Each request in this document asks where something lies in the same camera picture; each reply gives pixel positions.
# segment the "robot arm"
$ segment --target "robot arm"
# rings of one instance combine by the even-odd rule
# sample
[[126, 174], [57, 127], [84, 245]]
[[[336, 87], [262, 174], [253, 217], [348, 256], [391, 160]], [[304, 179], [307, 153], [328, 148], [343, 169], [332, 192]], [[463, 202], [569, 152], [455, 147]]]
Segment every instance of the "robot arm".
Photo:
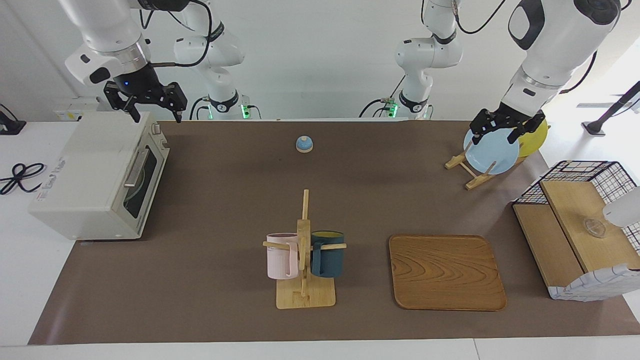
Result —
[[424, 113], [433, 86], [433, 78], [426, 74], [426, 69], [452, 67], [462, 59], [451, 0], [426, 1], [423, 10], [423, 23], [432, 36], [405, 40], [396, 49], [396, 62], [406, 74], [398, 116], [411, 119]]
[[207, 57], [197, 66], [192, 67], [204, 80], [208, 92], [211, 113], [215, 119], [242, 119], [244, 111], [241, 107], [243, 96], [238, 93], [229, 71], [223, 67], [234, 66], [244, 61], [244, 52], [240, 48], [236, 36], [225, 29], [211, 1], [204, 1], [212, 14], [212, 31], [209, 34], [209, 16], [202, 6], [189, 4], [184, 9], [185, 25], [197, 33], [192, 37], [178, 39], [173, 46], [173, 53], [180, 62], [194, 62], [202, 55], [206, 46], [206, 36], [212, 37]]
[[472, 121], [474, 143], [500, 128], [514, 128], [509, 143], [534, 132], [545, 118], [540, 109], [598, 49], [619, 16], [619, 0], [521, 0], [509, 33], [527, 57], [498, 109], [482, 109]]
[[[113, 78], [104, 93], [114, 110], [124, 110], [135, 121], [136, 103], [169, 109], [177, 122], [187, 99], [178, 83], [162, 85], [150, 64], [147, 41], [130, 14], [126, 0], [58, 0], [69, 19], [80, 29], [84, 44], [65, 65], [80, 82], [96, 85]], [[139, 0], [133, 4], [149, 10], [177, 10], [189, 0]]]

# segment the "mug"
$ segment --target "mug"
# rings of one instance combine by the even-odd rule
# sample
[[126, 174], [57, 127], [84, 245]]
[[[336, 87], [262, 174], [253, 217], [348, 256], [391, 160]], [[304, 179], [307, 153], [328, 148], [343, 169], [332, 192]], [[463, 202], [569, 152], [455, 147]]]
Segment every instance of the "mug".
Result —
[[344, 243], [344, 234], [338, 231], [311, 233], [311, 274], [320, 277], [338, 277], [342, 273], [344, 249], [321, 250], [322, 245]]
[[298, 270], [298, 234], [269, 234], [267, 241], [289, 246], [289, 250], [267, 247], [267, 276], [276, 280], [297, 277], [300, 272]]

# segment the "oven door handle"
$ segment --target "oven door handle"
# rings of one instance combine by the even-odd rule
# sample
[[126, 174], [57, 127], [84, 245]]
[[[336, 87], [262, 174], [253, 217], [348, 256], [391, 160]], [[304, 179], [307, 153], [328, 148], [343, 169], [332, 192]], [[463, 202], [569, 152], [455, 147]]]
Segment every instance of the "oven door handle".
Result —
[[131, 167], [131, 171], [129, 172], [129, 176], [124, 182], [124, 187], [126, 188], [134, 188], [136, 183], [138, 182], [138, 178], [140, 177], [140, 173], [142, 169], [145, 167], [145, 163], [147, 162], [147, 158], [149, 157], [149, 149], [145, 148], [143, 150], [138, 150], [136, 155], [136, 159], [133, 162], [133, 166]]

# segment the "brown table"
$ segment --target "brown table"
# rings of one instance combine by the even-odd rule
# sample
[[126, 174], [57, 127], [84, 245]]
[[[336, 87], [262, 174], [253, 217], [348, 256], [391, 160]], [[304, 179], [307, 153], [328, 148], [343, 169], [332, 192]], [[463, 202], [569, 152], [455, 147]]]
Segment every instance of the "brown table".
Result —
[[[172, 147], [140, 241], [77, 242], [30, 344], [378, 340], [640, 334], [622, 297], [552, 300], [508, 202], [547, 167], [539, 154], [468, 192], [444, 163], [464, 122], [163, 124]], [[300, 154], [299, 135], [315, 149]], [[282, 311], [264, 236], [294, 231], [311, 191], [315, 230], [349, 244], [334, 307]], [[478, 234], [508, 296], [497, 313], [394, 302], [393, 234]]]

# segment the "light blue plate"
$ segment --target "light blue plate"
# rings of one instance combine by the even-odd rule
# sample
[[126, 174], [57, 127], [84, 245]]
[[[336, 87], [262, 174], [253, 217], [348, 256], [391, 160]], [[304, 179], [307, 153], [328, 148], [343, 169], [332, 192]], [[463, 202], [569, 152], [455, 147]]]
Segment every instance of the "light blue plate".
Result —
[[[484, 173], [495, 161], [495, 166], [489, 175], [501, 174], [515, 165], [520, 154], [520, 143], [509, 143], [507, 137], [511, 129], [498, 129], [482, 137], [477, 145], [471, 144], [467, 151], [467, 161], [474, 169]], [[471, 130], [467, 131], [463, 149], [467, 147], [473, 137]]]

